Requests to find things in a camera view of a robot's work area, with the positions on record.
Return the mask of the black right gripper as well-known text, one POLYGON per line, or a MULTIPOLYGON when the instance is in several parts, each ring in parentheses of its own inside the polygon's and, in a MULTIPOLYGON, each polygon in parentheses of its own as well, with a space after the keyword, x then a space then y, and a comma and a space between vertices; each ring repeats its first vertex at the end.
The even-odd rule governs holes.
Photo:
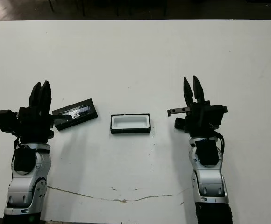
POLYGON ((172 108, 167 111, 168 116, 184 113, 184 118, 176 118, 175 129, 188 133, 192 138, 213 136, 217 129, 217 106, 205 101, 203 88, 196 76, 193 76, 194 97, 186 77, 183 81, 183 93, 188 107, 172 108))

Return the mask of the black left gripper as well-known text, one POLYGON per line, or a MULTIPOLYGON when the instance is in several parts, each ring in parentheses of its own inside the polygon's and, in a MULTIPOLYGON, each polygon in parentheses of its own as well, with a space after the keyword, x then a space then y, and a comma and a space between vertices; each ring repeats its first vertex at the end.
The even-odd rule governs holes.
POLYGON ((46 80, 41 86, 38 82, 29 97, 29 107, 20 107, 18 113, 20 142, 48 142, 54 137, 55 120, 71 121, 71 115, 49 114, 51 87, 46 80))

